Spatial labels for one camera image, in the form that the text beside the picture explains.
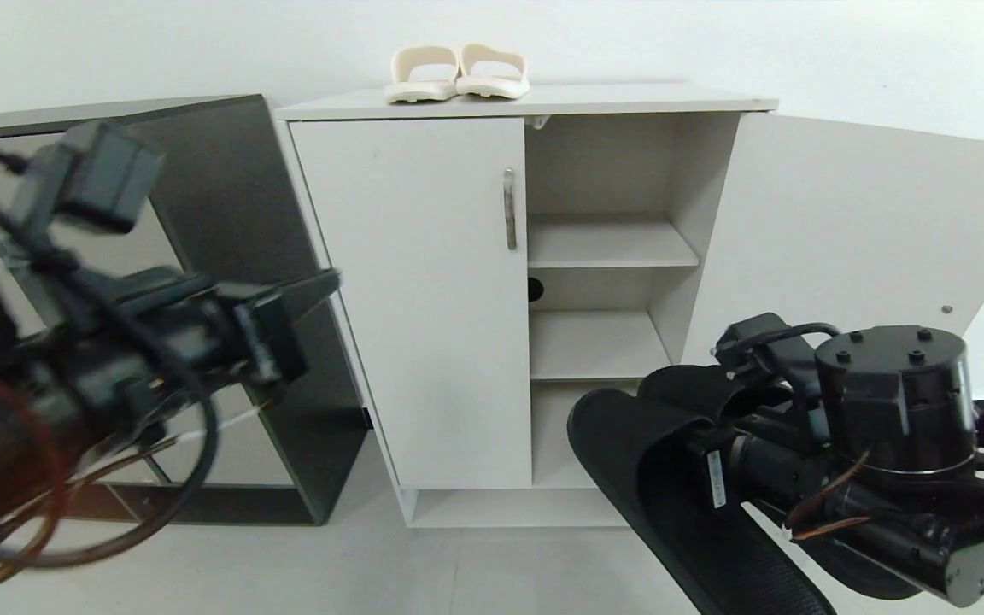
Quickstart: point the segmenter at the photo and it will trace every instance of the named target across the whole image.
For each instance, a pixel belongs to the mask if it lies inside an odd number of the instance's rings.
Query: gray floor
[[[73,522],[60,544],[121,525]],[[842,615],[956,612],[932,596],[865,599],[797,552]],[[984,612],[984,600],[969,610]],[[669,615],[695,612],[628,530],[407,530],[367,439],[331,524],[318,529],[168,528],[106,563],[28,572],[0,615]]]

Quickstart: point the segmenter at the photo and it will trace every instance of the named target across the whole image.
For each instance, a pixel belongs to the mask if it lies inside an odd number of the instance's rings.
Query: metal door handle
[[[505,168],[503,172],[503,218],[507,227],[507,249],[515,252],[518,249],[518,237],[515,233],[515,170]]]

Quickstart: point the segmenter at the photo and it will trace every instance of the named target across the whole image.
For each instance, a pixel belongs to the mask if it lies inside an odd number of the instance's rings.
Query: label sticker
[[[727,491],[723,489],[723,464],[719,451],[708,453],[708,483],[712,484],[712,507],[722,507],[727,503]]]

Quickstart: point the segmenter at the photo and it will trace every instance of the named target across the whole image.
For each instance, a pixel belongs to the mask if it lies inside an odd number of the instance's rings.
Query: cabinet door
[[[984,301],[984,143],[742,117],[683,362],[765,311],[962,334]]]
[[[401,486],[530,486],[522,118],[290,131]]]

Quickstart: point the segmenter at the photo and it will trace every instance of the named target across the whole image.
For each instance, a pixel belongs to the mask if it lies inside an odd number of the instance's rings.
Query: hinge
[[[526,125],[534,127],[535,130],[541,130],[546,127],[546,122],[549,121],[549,116],[547,115],[528,115],[526,116]]]

